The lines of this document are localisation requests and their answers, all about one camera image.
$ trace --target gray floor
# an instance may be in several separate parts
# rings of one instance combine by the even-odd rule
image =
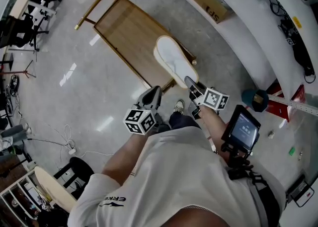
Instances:
[[[128,108],[145,88],[140,80],[99,39],[93,46],[90,41],[96,33],[91,24],[84,23],[74,30],[77,21],[94,0],[63,0],[57,7],[48,28],[50,34],[40,42],[41,53],[30,71],[37,78],[20,76],[20,111],[23,119],[15,115],[15,123],[27,122],[33,134],[31,138],[64,143],[64,127],[72,128],[72,140],[76,155],[86,151],[105,154],[116,152],[128,139],[129,133],[122,123]],[[99,18],[113,0],[104,0],[94,10],[91,19]],[[254,88],[248,73],[215,29],[185,0],[131,0],[166,27],[195,56],[196,70],[201,82],[208,87],[230,95],[230,101],[220,116],[228,122],[244,89]],[[13,70],[25,68],[33,55],[15,55]],[[72,76],[60,86],[73,63]],[[159,109],[168,119],[174,103],[183,98],[189,103],[188,93],[178,87],[164,95]],[[255,146],[254,156],[288,187],[301,169],[309,168],[312,136],[317,120],[296,113],[293,122],[282,129],[282,119],[269,113],[253,113],[262,124],[261,136]],[[268,133],[274,130],[271,140]],[[64,166],[70,155],[65,147],[39,141],[27,141],[26,149],[42,167],[54,174]],[[296,148],[293,156],[288,152]],[[298,161],[299,152],[303,157]],[[100,172],[110,156],[88,152],[83,159]]]

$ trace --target shoe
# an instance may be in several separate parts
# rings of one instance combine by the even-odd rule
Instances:
[[[184,101],[183,100],[178,100],[176,102],[176,104],[174,105],[174,109],[173,109],[173,112],[179,112],[181,114],[183,114],[183,110],[184,110]]]
[[[25,130],[25,132],[26,132],[27,135],[31,135],[31,134],[32,134],[32,129],[31,129],[31,127],[29,126],[28,123],[25,123],[23,128],[24,128],[24,130]]]

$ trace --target shelf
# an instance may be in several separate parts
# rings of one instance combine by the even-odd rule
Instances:
[[[34,207],[41,211],[41,209],[38,207],[38,205],[33,201],[33,199],[29,196],[29,194],[25,191],[25,189],[20,185],[20,183],[17,184],[19,189],[23,192],[24,196],[34,205]]]
[[[224,1],[255,37],[277,76],[285,98],[291,99],[304,81],[304,71],[277,27],[279,18],[270,10],[268,0]]]
[[[9,193],[13,197],[13,199],[18,203],[18,205],[23,209],[24,213],[31,219],[34,219],[28,212],[28,210],[22,205],[22,203],[17,199],[17,197],[13,194],[11,190],[9,190]]]
[[[6,199],[2,195],[0,195],[0,198],[3,200],[3,202],[9,208],[11,213],[19,220],[19,222],[22,224],[22,226],[27,227],[26,223],[16,214],[16,212],[13,210],[13,208],[10,206],[10,204],[6,201]]]
[[[296,17],[302,28],[298,28],[300,36],[307,48],[316,74],[318,73],[318,24],[315,15],[310,6],[304,4],[301,0],[278,0],[288,15]],[[318,80],[313,84],[305,85],[305,92],[318,95]]]
[[[187,0],[205,17],[232,48],[252,80],[260,89],[267,89],[276,79],[276,75],[261,47],[242,20],[234,14],[216,24],[210,15],[194,0]]]

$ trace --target small screen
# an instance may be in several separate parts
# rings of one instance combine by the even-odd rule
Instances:
[[[258,133],[258,127],[253,125],[243,114],[238,117],[237,123],[234,125],[232,130],[232,136],[245,144],[250,149],[256,139]]]

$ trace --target hand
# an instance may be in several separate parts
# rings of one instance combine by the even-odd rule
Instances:
[[[216,112],[213,109],[211,109],[211,108],[209,108],[209,107],[207,107],[205,105],[200,105],[199,108],[200,108],[200,112],[199,112],[198,115],[202,119],[204,119],[207,115],[216,114]]]

